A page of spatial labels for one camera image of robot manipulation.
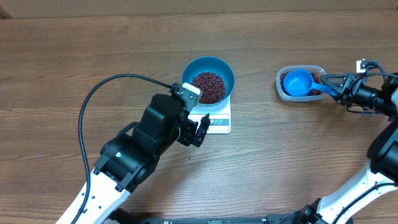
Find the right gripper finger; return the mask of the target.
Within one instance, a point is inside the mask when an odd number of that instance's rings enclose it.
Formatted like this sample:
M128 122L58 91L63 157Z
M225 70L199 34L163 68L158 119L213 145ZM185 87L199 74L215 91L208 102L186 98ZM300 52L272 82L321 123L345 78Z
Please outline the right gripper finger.
M326 90L326 93L329 94L339 105L344 104L343 95L339 91L336 91L330 85L326 85L325 90Z
M320 80L333 90L345 90L356 80L356 75L354 73L326 74L322 75Z

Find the blue plastic measuring scoop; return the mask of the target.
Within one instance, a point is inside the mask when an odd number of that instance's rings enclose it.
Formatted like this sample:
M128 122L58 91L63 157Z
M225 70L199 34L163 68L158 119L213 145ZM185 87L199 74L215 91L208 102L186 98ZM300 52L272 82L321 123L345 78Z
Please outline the blue plastic measuring scoop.
M289 72L284 80L284 88L291 96L307 96L311 89L326 93L325 87L315 83L311 74L303 69Z

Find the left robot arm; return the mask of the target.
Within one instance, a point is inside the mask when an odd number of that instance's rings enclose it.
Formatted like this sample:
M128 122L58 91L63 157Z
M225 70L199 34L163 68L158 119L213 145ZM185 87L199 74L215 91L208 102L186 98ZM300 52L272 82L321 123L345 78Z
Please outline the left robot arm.
M103 223L157 167L175 142L200 146L210 125L188 118L200 96L182 91L156 94L139 122L131 123L108 141L90 172L89 191L82 190L59 223Z

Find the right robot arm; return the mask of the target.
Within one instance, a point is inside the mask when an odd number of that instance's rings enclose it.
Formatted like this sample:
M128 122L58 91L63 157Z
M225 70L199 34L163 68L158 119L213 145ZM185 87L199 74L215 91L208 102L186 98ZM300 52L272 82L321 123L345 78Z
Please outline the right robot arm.
M397 190L397 74L382 73L381 89L367 86L370 74L327 75L322 82L347 108L356 105L388 116L390 124L371 143L363 167L338 190L300 211L268 215L269 223L352 223L355 213L378 197Z

